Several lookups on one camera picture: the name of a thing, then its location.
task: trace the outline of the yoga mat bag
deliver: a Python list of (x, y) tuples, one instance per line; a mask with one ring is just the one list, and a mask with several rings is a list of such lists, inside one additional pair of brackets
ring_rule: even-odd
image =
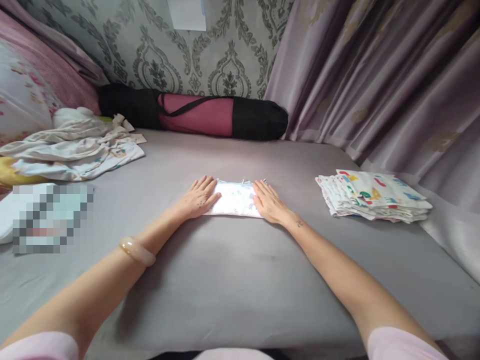
[(134, 90), (123, 84), (98, 89), (102, 115), (120, 113), (144, 129), (275, 140), (286, 131), (288, 114), (275, 102), (227, 96), (194, 96)]

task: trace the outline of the gray mattress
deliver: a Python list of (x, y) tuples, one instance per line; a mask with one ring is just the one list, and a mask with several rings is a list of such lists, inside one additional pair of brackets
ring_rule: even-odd
[[(14, 256), (11, 245), (0, 246), (0, 341), (204, 174), (230, 182), (266, 178), (433, 337), (480, 338), (480, 286), (418, 225), (330, 216), (314, 177), (358, 169), (340, 149), (140, 132), (146, 157), (91, 181), (92, 210), (64, 253)], [(162, 352), (358, 340), (349, 314), (281, 227), (203, 216), (173, 235), (94, 342)]]

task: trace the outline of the stack of folded cloth diapers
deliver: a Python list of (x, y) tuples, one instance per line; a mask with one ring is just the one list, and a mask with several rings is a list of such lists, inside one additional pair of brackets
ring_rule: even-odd
[(334, 217), (361, 216), (368, 220), (426, 220), (432, 205), (395, 175), (337, 170), (315, 178)]

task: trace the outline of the patterned wallpaper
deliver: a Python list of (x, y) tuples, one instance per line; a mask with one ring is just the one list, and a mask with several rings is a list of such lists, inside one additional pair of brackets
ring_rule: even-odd
[(19, 0), (110, 81), (262, 99), (294, 0), (204, 0), (207, 31), (175, 30), (167, 0)]

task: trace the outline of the finger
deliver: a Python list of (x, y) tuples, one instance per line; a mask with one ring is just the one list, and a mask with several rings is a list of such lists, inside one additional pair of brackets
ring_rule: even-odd
[(265, 196), (265, 193), (262, 190), (262, 188), (260, 187), (258, 180), (255, 180), (255, 182), (253, 183), (253, 190), (255, 190), (255, 194), (258, 197), (264, 197)]
[(213, 177), (209, 176), (206, 178), (204, 182), (201, 183), (199, 189), (200, 190), (205, 190), (207, 186), (212, 182)]
[(265, 183), (265, 181), (260, 180), (259, 183), (260, 183), (261, 189), (263, 190), (263, 192), (264, 192), (265, 194), (270, 194), (270, 195), (272, 195), (272, 193), (270, 192), (269, 187), (267, 186), (267, 184)]
[(253, 203), (255, 204), (257, 210), (261, 210), (264, 207), (262, 200), (260, 200), (258, 196), (253, 197)]
[(205, 188), (207, 195), (210, 195), (214, 191), (216, 186), (217, 180), (213, 180), (211, 183), (209, 183), (208, 186)]
[(204, 181), (207, 179), (207, 175), (203, 175), (201, 179), (196, 183), (195, 189), (200, 189)]
[(217, 202), (218, 199), (222, 197), (222, 194), (219, 192), (214, 193), (212, 196), (208, 198), (208, 200), (205, 202), (205, 211), (210, 210), (210, 208)]
[(193, 184), (190, 186), (190, 188), (188, 189), (188, 191), (192, 191), (193, 189), (195, 189), (195, 186), (197, 186), (198, 183), (199, 183), (199, 181), (198, 181), (198, 180), (195, 180), (195, 181), (193, 182)]
[(271, 190), (271, 192), (273, 193), (273, 195), (275, 195), (277, 198), (280, 199), (280, 196), (277, 194), (277, 192), (275, 191), (275, 189), (273, 188), (273, 186), (268, 185), (268, 188)]

